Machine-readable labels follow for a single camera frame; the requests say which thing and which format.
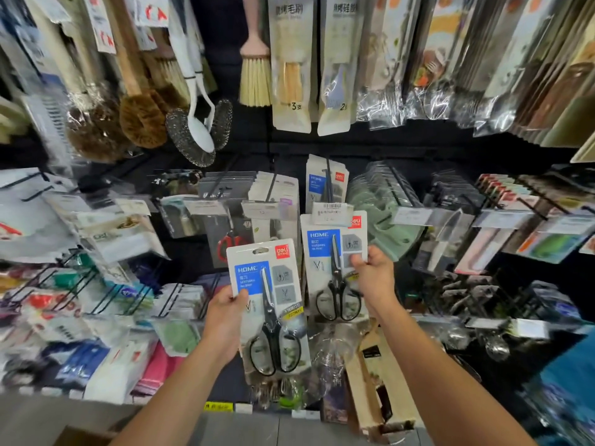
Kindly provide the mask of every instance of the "tile floor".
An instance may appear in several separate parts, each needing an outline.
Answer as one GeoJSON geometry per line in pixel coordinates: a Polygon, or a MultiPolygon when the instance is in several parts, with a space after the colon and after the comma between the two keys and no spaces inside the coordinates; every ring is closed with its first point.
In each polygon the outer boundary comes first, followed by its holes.
{"type": "MultiPolygon", "coordinates": [[[[47,396],[0,396],[0,444],[51,446],[66,425],[104,431],[135,407],[73,401],[47,396]]],[[[364,446],[346,426],[273,414],[206,413],[190,446],[364,446]]],[[[432,446],[425,431],[409,435],[401,446],[432,446]]]]}

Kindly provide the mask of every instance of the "red logo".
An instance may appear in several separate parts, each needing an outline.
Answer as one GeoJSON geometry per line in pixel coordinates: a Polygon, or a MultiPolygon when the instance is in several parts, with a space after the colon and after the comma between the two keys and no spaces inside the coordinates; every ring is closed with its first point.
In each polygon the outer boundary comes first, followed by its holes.
{"type": "Polygon", "coordinates": [[[275,254],[277,254],[277,259],[289,258],[289,244],[275,246],[275,254]]]}
{"type": "Polygon", "coordinates": [[[361,228],[362,227],[362,217],[361,216],[354,216],[351,219],[351,227],[349,228],[361,228]]]}

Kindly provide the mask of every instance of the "packaged scissors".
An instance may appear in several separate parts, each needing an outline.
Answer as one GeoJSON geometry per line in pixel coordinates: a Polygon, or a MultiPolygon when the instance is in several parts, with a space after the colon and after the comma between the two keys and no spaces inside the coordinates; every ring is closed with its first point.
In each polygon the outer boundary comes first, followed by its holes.
{"type": "Polygon", "coordinates": [[[321,322],[359,322],[368,310],[358,287],[351,255],[368,259],[368,214],[353,212],[350,227],[313,225],[311,215],[301,215],[308,306],[321,322]]]}
{"type": "Polygon", "coordinates": [[[240,343],[246,382],[297,375],[311,367],[306,315],[292,239],[227,249],[234,294],[247,289],[240,343]]]}

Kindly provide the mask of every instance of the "yellow price tag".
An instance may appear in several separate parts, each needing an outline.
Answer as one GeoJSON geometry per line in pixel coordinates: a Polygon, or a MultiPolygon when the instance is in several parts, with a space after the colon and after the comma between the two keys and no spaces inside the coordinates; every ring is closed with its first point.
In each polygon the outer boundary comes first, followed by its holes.
{"type": "Polygon", "coordinates": [[[207,402],[205,412],[233,412],[233,403],[231,402],[207,402]]]}
{"type": "Polygon", "coordinates": [[[286,321],[288,321],[289,319],[296,317],[298,315],[301,315],[303,313],[303,307],[299,307],[296,308],[294,311],[289,312],[288,314],[286,314],[285,316],[283,316],[283,319],[285,319],[286,321]]]}

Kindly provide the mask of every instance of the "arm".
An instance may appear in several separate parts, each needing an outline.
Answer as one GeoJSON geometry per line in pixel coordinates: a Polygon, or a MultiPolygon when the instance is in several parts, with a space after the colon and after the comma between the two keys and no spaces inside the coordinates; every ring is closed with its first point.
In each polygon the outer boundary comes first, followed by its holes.
{"type": "Polygon", "coordinates": [[[209,303],[202,340],[111,446],[183,446],[188,443],[221,369],[240,344],[248,292],[232,299],[231,287],[209,303]]]}
{"type": "Polygon", "coordinates": [[[401,307],[393,263],[374,246],[369,264],[353,256],[366,307],[409,385],[437,446],[536,446],[517,421],[476,380],[445,354],[401,307]]]}

